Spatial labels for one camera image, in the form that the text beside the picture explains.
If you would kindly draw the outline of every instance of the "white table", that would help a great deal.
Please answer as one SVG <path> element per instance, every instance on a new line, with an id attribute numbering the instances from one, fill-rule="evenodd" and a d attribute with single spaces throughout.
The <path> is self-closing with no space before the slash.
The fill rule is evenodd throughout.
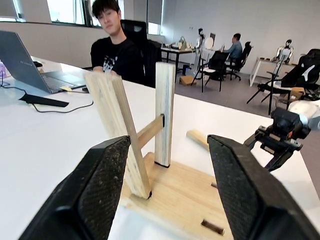
<path id="1" fill-rule="evenodd" d="M 274 67 L 276 67 L 277 65 L 277 62 L 274 62 L 274 61 L 270 61 L 270 60 L 266 60 L 266 59 L 261 59 L 260 57 L 257 57 L 256 58 L 256 61 L 255 61 L 255 64 L 252 68 L 252 71 L 251 71 L 251 74 L 250 74 L 250 87 L 252 87 L 252 85 L 254 84 L 254 81 L 256 79 L 256 76 L 259 72 L 259 69 L 260 69 L 260 66 L 261 64 L 271 64 L 271 65 L 274 65 Z M 289 67 L 292 67 L 294 68 L 296 65 L 295 64 L 292 64 L 292 63 L 289 63 L 289 64 L 283 64 L 282 66 L 289 66 Z"/>
<path id="2" fill-rule="evenodd" d="M 35 60 L 42 62 L 45 70 L 76 70 L 65 64 Z M 85 73 L 81 69 L 73 72 L 78 76 Z M 5 81 L 25 88 L 30 94 L 70 102 L 65 110 L 92 101 L 88 94 L 48 95 L 12 79 Z M 123 83 L 139 131 L 155 118 L 155 90 L 127 81 Z M 77 166 L 87 150 L 109 139 L 94 106 L 68 114 L 38 113 L 18 101 L 22 95 L 18 90 L 0 88 L 0 239 L 4 240 L 17 239 L 52 190 Z M 57 108 L 42 106 L 41 109 Z M 260 125 L 271 123 L 269 118 L 175 95 L 171 158 L 212 175 L 210 154 L 186 138 L 188 130 L 198 129 L 204 134 L 243 143 Z M 142 149 L 142 154 L 153 150 L 154 140 Z M 258 144 L 252 152 L 263 166 L 271 158 Z M 320 232 L 320 201 L 301 154 L 295 152 L 273 174 Z M 185 237 L 118 207 L 109 239 L 176 240 Z"/>

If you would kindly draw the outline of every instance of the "man sitting at desk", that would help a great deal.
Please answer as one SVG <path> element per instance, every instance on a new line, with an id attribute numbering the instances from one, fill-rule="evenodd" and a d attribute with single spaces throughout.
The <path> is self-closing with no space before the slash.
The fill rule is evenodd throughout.
<path id="1" fill-rule="evenodd" d="M 232 38 L 232 46 L 228 50 L 223 50 L 224 53 L 230 53 L 229 58 L 238 59 L 242 54 L 242 45 L 240 42 L 241 34 L 236 33 Z"/>
<path id="2" fill-rule="evenodd" d="M 95 0 L 92 14 L 110 35 L 99 39 L 91 47 L 93 71 L 116 73 L 124 80 L 142 84 L 145 73 L 141 51 L 124 34 L 117 1 Z"/>

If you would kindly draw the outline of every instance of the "laptop keyboard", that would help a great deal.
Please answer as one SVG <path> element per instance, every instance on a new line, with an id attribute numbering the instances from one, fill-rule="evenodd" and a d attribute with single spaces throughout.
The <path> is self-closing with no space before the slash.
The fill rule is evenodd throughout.
<path id="1" fill-rule="evenodd" d="M 52 78 L 52 77 L 49 77 L 49 76 L 46 76 L 46 75 L 41 75 L 45 81 L 45 83 L 48 85 L 48 87 L 51 89 L 51 90 L 60 90 L 62 87 L 74 87 L 75 85 L 74 84 L 70 84 L 70 83 L 67 83 L 67 82 L 64 82 L 64 81 L 60 81 L 58 79 L 55 79 L 55 78 Z"/>

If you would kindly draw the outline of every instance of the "black office chair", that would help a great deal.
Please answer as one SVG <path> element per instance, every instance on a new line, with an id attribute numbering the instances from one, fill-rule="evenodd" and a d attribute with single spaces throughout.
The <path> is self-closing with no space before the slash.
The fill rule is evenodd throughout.
<path id="1" fill-rule="evenodd" d="M 227 64 L 226 67 L 228 69 L 231 69 L 230 72 L 227 72 L 225 75 L 230 75 L 230 80 L 232 80 L 232 76 L 235 76 L 235 78 L 239 78 L 239 81 L 241 81 L 241 77 L 236 74 L 236 72 L 240 72 L 240 70 L 243 68 L 243 66 L 246 64 L 246 61 L 248 59 L 248 56 L 251 52 L 251 49 L 253 48 L 250 45 L 250 41 L 247 41 L 245 43 L 244 50 L 239 58 L 231 58 L 230 59 L 230 64 Z"/>
<path id="2" fill-rule="evenodd" d="M 202 64 L 199 67 L 198 72 L 193 78 L 191 86 L 194 84 L 195 80 L 198 79 L 197 76 L 201 73 L 201 91 L 204 92 L 204 76 L 209 76 L 208 80 L 205 82 L 207 86 L 209 80 L 216 80 L 220 82 L 219 92 L 221 92 L 222 81 L 224 80 L 225 72 L 225 62 L 229 56 L 227 52 L 215 51 L 209 62 L 204 63 L 204 59 L 201 59 Z"/>
<path id="3" fill-rule="evenodd" d="M 144 65 L 143 85 L 156 87 L 156 62 L 162 61 L 161 44 L 147 38 L 147 24 L 144 21 L 121 20 L 124 34 L 140 50 Z"/>
<path id="4" fill-rule="evenodd" d="M 316 84 L 316 82 L 319 79 L 320 73 L 320 55 L 317 54 L 320 53 L 320 51 L 318 50 L 319 49 L 312 49 L 307 55 L 300 57 L 298 65 L 295 66 L 290 72 L 288 72 L 282 79 L 276 79 L 277 77 L 279 77 L 278 73 L 268 71 L 267 73 L 271 74 L 272 76 L 271 80 L 266 83 L 258 84 L 258 91 L 246 102 L 246 104 L 250 103 L 258 93 L 269 91 L 270 93 L 264 99 L 262 99 L 261 103 L 269 98 L 268 114 L 270 115 L 273 94 L 287 94 L 288 98 L 286 109 L 288 109 L 291 95 L 290 88 L 301 87 L 305 90 L 317 89 L 319 86 Z M 303 74 L 313 65 L 314 68 L 308 73 L 306 81 Z M 275 81 L 281 81 L 281 86 L 275 87 Z"/>

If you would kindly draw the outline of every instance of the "floor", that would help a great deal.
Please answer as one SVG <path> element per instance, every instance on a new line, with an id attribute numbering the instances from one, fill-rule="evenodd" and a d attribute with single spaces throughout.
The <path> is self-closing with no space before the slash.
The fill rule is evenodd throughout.
<path id="1" fill-rule="evenodd" d="M 257 83 L 266 82 L 267 79 L 265 78 L 257 77 L 255 81 L 257 83 L 254 83 L 253 86 L 250 87 L 249 75 L 247 74 L 240 74 L 242 78 L 241 81 L 237 79 L 230 81 L 229 76 L 227 76 L 226 80 L 222 82 L 221 92 L 219 92 L 219 82 L 210 80 L 207 86 L 204 87 L 203 93 L 201 93 L 200 80 L 198 80 L 196 86 L 183 86 L 179 84 L 179 77 L 181 75 L 182 73 L 180 71 L 177 74 L 175 85 L 176 94 L 269 118 L 269 101 L 266 100 L 261 103 L 261 100 L 264 98 L 263 93 L 259 93 L 249 104 L 246 104 L 247 100 L 257 91 Z M 286 107 L 283 103 L 279 103 L 278 106 Z M 320 132 L 313 131 L 303 140 L 303 148 L 301 149 L 301 154 L 318 196 L 320 196 L 320 162 L 319 157 L 317 157 L 320 156 L 319 146 Z"/>

